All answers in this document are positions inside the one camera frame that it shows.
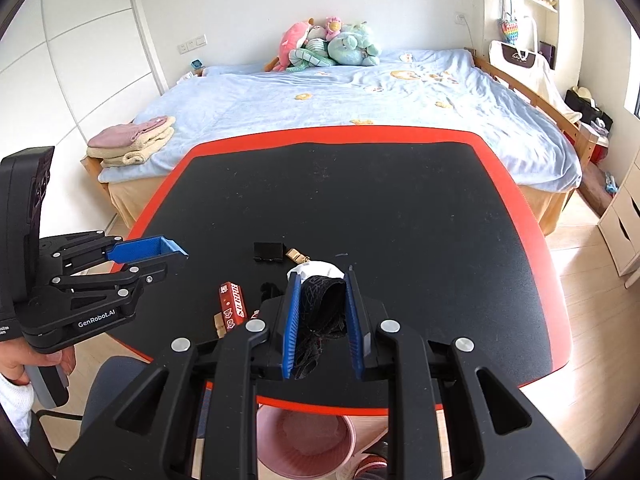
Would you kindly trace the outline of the person's left hand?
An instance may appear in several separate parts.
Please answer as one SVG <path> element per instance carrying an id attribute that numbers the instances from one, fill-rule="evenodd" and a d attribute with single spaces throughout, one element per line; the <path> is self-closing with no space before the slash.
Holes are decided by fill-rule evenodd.
<path id="1" fill-rule="evenodd" d="M 76 367 L 74 347 L 67 347 L 51 354 L 41 354 L 23 338 L 0 342 L 0 373 L 9 382 L 24 386 L 29 383 L 26 367 L 60 366 L 66 376 L 70 376 Z"/>

